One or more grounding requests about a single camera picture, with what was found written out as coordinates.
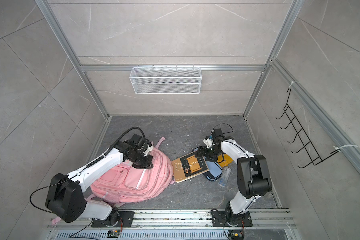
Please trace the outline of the brown and black book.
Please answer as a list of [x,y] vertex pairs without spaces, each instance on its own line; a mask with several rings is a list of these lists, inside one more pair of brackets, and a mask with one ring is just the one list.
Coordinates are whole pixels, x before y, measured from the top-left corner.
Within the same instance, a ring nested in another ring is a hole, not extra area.
[[171,161],[173,167],[173,179],[176,183],[190,180],[209,171],[204,158],[197,157],[197,151]]

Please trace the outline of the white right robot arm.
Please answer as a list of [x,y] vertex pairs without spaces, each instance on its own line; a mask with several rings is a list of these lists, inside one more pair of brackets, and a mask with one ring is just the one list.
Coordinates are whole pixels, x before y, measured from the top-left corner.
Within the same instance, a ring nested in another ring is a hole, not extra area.
[[224,154],[237,164],[238,192],[226,208],[227,217],[233,219],[245,214],[253,203],[271,192],[273,186],[266,158],[250,153],[233,139],[208,143],[196,149],[197,157],[213,162]]

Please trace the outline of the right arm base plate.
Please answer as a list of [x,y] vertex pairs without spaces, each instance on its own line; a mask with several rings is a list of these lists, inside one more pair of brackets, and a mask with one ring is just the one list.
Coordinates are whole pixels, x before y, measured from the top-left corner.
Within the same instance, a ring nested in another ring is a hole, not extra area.
[[218,211],[216,209],[211,210],[212,223],[214,227],[252,227],[252,217],[250,212],[246,212],[240,215],[232,214],[228,209],[224,211]]

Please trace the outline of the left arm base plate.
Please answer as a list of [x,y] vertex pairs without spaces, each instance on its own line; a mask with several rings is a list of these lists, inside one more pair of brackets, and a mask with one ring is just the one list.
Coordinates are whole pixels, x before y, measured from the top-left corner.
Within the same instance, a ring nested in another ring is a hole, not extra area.
[[133,211],[113,211],[105,220],[95,219],[92,228],[130,228],[134,219],[135,212]]

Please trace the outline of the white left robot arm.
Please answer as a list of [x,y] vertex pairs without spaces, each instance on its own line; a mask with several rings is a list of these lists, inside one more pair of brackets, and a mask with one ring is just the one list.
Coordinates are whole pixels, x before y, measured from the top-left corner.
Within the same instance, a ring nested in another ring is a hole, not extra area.
[[66,175],[56,174],[48,189],[46,208],[66,223],[79,218],[106,220],[114,208],[105,202],[85,199],[84,192],[107,171],[126,161],[136,167],[152,167],[153,149],[148,140],[138,144],[119,142],[81,168]]

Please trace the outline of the pink school backpack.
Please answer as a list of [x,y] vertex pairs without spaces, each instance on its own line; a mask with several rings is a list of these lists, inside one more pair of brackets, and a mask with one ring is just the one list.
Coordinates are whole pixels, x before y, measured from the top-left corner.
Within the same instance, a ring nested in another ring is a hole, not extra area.
[[152,169],[136,169],[126,161],[107,171],[85,192],[87,200],[96,200],[111,205],[115,212],[126,203],[138,203],[157,197],[173,181],[171,160],[154,146]]

